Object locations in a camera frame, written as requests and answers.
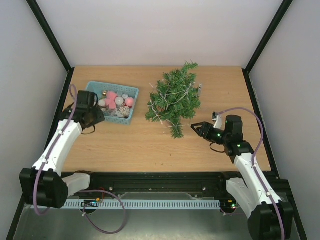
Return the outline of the light blue perforated basket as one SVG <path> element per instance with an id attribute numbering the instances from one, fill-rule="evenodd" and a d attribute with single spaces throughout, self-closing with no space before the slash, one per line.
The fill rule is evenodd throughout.
<path id="1" fill-rule="evenodd" d="M 104 114 L 105 121 L 121 125 L 131 124 L 139 95 L 138 88 L 90 81 L 85 89 L 97 95 L 97 104 Z"/>

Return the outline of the small green christmas tree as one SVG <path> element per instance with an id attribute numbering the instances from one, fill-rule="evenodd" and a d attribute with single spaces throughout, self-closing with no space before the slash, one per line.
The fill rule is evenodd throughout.
<path id="1" fill-rule="evenodd" d="M 184 137 L 182 120 L 191 120 L 201 107 L 195 70 L 196 62 L 185 62 L 181 68 L 162 75 L 149 94 L 145 118 L 149 122 L 167 123 L 174 139 Z"/>

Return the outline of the white cotton boll ornament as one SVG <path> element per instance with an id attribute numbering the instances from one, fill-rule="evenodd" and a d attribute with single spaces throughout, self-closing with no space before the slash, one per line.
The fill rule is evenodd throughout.
<path id="1" fill-rule="evenodd" d="M 99 107 L 105 107 L 106 106 L 106 100 L 103 98 L 103 99 L 100 99 L 99 101 L 98 101 L 98 103 L 97 103 L 97 105 L 99 106 Z"/>

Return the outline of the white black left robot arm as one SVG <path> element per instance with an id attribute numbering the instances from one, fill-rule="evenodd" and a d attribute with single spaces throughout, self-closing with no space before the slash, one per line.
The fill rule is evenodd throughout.
<path id="1" fill-rule="evenodd" d="M 19 174 L 22 197 L 28 205 L 60 209 L 68 197 L 90 186 L 88 172 L 62 177 L 63 167 L 77 138 L 88 128 L 104 122 L 96 93 L 78 91 L 75 101 L 60 115 L 57 130 L 41 157 Z"/>

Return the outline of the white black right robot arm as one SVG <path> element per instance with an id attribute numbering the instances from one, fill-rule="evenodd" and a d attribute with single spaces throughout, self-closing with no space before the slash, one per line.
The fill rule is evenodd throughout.
<path id="1" fill-rule="evenodd" d="M 224 147 L 241 174 L 218 183 L 218 191 L 232 195 L 247 217 L 250 236 L 254 240 L 288 240 L 291 237 L 294 210 L 274 191 L 263 174 L 254 150 L 244 140 L 243 122 L 238 115 L 228 115 L 221 129 L 222 118 L 214 116 L 214 124 L 194 123 L 191 128 L 206 141 Z"/>

